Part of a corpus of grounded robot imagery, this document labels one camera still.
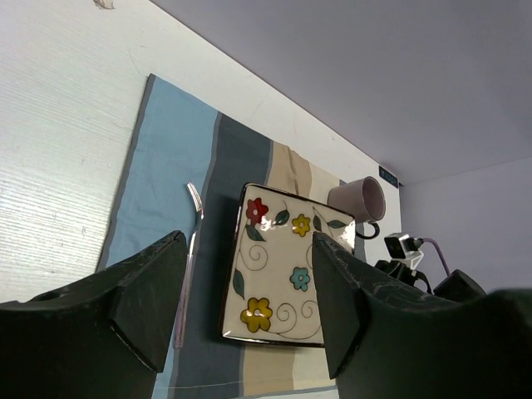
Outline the pink handled fork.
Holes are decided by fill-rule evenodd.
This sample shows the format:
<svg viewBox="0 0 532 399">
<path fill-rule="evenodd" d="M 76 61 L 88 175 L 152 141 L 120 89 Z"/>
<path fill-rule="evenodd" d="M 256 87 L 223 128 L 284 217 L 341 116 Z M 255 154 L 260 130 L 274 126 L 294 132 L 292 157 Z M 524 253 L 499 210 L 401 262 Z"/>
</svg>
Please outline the pink handled fork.
<svg viewBox="0 0 532 399">
<path fill-rule="evenodd" d="M 186 184 L 186 188 L 189 191 L 190 197 L 195 207 L 195 226 L 193 228 L 192 234 L 190 236 L 190 243 L 188 247 L 186 267 L 185 267 L 185 276 L 181 287 L 180 293 L 180 302 L 177 309 L 177 318 L 175 323 L 175 338 L 174 338 L 174 349 L 180 349 L 183 347 L 183 342 L 185 339 L 185 326 L 187 318 L 187 310 L 190 300 L 190 289 L 192 285 L 193 278 L 193 268 L 194 268 L 194 251 L 195 251 L 195 241 L 197 233 L 200 230 L 200 226 L 204 220 L 204 206 L 200 196 L 200 193 L 196 189 L 194 183 L 189 181 Z"/>
</svg>

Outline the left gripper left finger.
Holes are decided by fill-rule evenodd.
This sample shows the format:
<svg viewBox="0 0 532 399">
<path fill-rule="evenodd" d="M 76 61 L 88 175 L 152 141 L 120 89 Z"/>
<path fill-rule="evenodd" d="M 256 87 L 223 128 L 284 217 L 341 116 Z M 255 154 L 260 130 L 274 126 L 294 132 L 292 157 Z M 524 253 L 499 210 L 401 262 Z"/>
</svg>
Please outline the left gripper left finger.
<svg viewBox="0 0 532 399">
<path fill-rule="evenodd" d="M 64 287 L 1 306 L 4 398 L 149 398 L 165 366 L 187 258 L 174 231 Z"/>
</svg>

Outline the square floral plate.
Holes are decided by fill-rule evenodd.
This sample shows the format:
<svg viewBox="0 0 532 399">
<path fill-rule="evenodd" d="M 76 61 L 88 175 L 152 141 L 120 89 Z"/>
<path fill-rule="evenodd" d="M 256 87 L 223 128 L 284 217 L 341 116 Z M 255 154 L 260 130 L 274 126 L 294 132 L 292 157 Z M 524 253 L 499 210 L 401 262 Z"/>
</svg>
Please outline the square floral plate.
<svg viewBox="0 0 532 399">
<path fill-rule="evenodd" d="M 243 342 L 322 347 L 313 278 L 313 234 L 355 247 L 355 219 L 264 185 L 241 192 L 220 330 Z"/>
</svg>

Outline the striped cloth placemat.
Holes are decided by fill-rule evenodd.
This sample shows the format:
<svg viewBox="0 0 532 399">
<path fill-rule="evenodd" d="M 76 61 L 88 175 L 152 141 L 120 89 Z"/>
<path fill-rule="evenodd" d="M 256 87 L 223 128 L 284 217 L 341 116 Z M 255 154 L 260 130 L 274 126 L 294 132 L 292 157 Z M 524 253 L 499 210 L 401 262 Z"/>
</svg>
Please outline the striped cloth placemat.
<svg viewBox="0 0 532 399">
<path fill-rule="evenodd" d="M 150 76 L 100 265 L 128 258 L 174 229 L 196 238 L 185 342 L 169 349 L 156 398 L 322 398 L 336 389 L 321 348 L 249 345 L 220 335 L 239 196 L 247 183 L 322 202 L 341 180 Z"/>
</svg>

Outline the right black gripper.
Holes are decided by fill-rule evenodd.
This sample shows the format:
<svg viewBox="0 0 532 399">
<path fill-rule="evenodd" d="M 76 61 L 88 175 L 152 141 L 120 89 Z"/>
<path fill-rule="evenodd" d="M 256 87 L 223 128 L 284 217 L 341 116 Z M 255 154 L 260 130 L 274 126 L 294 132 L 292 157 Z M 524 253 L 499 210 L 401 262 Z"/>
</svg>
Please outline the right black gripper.
<svg viewBox="0 0 532 399">
<path fill-rule="evenodd" d="M 442 282 L 431 287 L 427 276 L 423 272 L 412 271 L 399 261 L 388 262 L 379 260 L 375 268 L 406 285 L 415 286 L 416 282 L 423 282 L 426 292 L 434 296 L 485 296 L 485 290 L 471 277 L 460 270 L 454 270 Z"/>
</svg>

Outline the purple ceramic mug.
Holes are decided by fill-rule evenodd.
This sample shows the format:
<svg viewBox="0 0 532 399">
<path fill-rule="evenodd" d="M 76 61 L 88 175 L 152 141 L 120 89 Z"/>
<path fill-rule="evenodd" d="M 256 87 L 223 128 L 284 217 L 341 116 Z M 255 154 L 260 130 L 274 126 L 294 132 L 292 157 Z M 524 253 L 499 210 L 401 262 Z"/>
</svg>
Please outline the purple ceramic mug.
<svg viewBox="0 0 532 399">
<path fill-rule="evenodd" d="M 375 239 L 380 234 L 378 222 L 384 218 L 387 205 L 382 187 L 375 178 L 367 176 L 331 189 L 327 205 L 350 214 L 357 223 L 373 227 L 372 235 L 357 233 L 360 239 Z"/>
</svg>

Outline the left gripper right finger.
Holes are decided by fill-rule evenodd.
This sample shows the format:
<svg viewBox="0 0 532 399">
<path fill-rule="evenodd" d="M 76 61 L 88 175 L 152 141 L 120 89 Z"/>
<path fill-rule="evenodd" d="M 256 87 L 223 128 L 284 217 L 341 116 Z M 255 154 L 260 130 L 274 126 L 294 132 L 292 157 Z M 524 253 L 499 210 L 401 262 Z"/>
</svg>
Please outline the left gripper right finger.
<svg viewBox="0 0 532 399">
<path fill-rule="evenodd" d="M 313 236 L 329 375 L 342 398 L 528 398 L 531 292 L 453 302 Z"/>
</svg>

